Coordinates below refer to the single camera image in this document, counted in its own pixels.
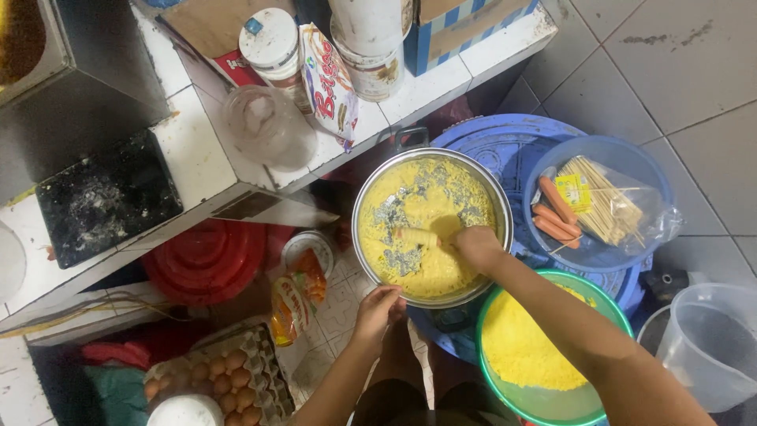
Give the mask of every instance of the red lid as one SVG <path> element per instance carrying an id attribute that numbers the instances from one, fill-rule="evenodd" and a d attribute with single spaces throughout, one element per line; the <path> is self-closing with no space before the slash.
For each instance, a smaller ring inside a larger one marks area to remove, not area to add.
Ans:
<path id="1" fill-rule="evenodd" d="M 252 281 L 266 247 L 264 224 L 206 219 L 142 256 L 150 281 L 183 305 L 212 305 Z"/>

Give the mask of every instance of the hand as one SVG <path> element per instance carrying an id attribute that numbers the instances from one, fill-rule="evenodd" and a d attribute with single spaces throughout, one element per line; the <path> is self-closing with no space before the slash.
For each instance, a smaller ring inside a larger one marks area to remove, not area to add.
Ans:
<path id="1" fill-rule="evenodd" d="M 485 226 L 467 227 L 452 236 L 452 245 L 479 274 L 491 276 L 494 268 L 502 262 L 505 250 L 494 235 L 494 230 Z"/>
<path id="2" fill-rule="evenodd" d="M 376 357 L 381 355 L 382 339 L 387 325 L 405 315 L 407 301 L 400 298 L 402 287 L 378 286 L 360 302 L 357 321 L 350 343 L 369 350 Z"/>

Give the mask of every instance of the stainless steel pot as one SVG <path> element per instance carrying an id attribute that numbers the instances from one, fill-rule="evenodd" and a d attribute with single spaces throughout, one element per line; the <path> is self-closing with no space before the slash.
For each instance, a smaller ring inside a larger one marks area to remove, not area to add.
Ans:
<path id="1" fill-rule="evenodd" d="M 409 133 L 416 133 L 420 130 L 425 129 L 413 127 L 398 131 L 397 135 L 395 135 L 395 143 L 398 146 L 398 151 L 401 151 L 403 149 L 400 144 L 402 136 Z M 409 151 L 401 152 L 399 155 L 390 158 L 370 175 L 368 180 L 360 189 L 360 193 L 357 196 L 357 201 L 355 202 L 355 207 L 352 212 L 352 235 L 353 244 L 355 245 L 355 252 L 357 252 L 357 258 L 360 261 L 360 266 L 363 267 L 368 276 L 373 280 L 373 282 L 379 285 L 382 284 L 381 278 L 379 278 L 377 273 L 375 273 L 371 269 L 366 256 L 363 253 L 363 248 L 360 246 L 360 224 L 358 223 L 358 221 L 360 218 L 360 209 L 363 207 L 363 200 L 365 199 L 368 191 L 370 191 L 373 183 L 376 182 L 377 179 L 379 179 L 381 175 L 383 175 L 386 171 L 404 162 L 422 158 L 437 158 L 452 161 L 454 164 L 467 170 L 475 179 L 483 184 L 487 194 L 489 195 L 491 204 L 494 207 L 494 232 L 497 235 L 497 239 L 502 243 L 504 249 L 507 252 L 510 251 L 510 246 L 512 245 L 512 212 L 510 211 L 510 204 L 507 201 L 507 196 L 505 195 L 505 192 L 502 190 L 502 187 L 500 186 L 494 175 L 492 175 L 487 168 L 480 165 L 476 160 L 473 160 L 467 155 L 460 154 L 457 151 L 427 147 L 410 149 Z M 469 283 L 467 287 L 464 287 L 453 293 L 431 298 L 419 298 L 403 295 L 403 298 L 407 300 L 407 303 L 409 305 L 417 306 L 419 308 L 451 308 L 453 306 L 462 305 L 463 303 L 474 299 L 476 296 L 486 291 L 492 283 L 493 281 L 489 278 L 483 275 L 478 275 L 473 279 L 471 283 Z"/>

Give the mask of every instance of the blue striped box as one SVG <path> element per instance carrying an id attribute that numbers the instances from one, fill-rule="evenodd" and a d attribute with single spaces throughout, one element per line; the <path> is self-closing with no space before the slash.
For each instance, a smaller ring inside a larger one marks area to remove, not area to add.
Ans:
<path id="1" fill-rule="evenodd" d="M 417 77 L 530 14 L 538 3 L 539 0 L 466 0 L 423 25 L 414 22 L 404 42 L 405 63 Z"/>

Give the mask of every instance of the green plastic bowl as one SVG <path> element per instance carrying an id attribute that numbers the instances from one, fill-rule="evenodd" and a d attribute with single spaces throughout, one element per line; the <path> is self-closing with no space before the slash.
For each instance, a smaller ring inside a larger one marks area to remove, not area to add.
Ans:
<path id="1" fill-rule="evenodd" d="M 553 283 L 580 293 L 586 299 L 594 299 L 597 304 L 595 309 L 600 314 L 609 318 L 629 336 L 634 336 L 631 325 L 618 304 L 596 284 L 576 274 L 557 269 L 540 269 L 536 272 Z M 498 287 L 486 299 L 476 326 L 478 363 L 489 387 L 497 397 L 517 415 L 543 426 L 590 426 L 604 420 L 606 414 L 600 396 L 589 383 L 571 390 L 549 390 L 543 387 L 520 387 L 500 379 L 489 365 L 481 346 L 484 318 L 489 306 L 500 293 L 502 289 Z"/>

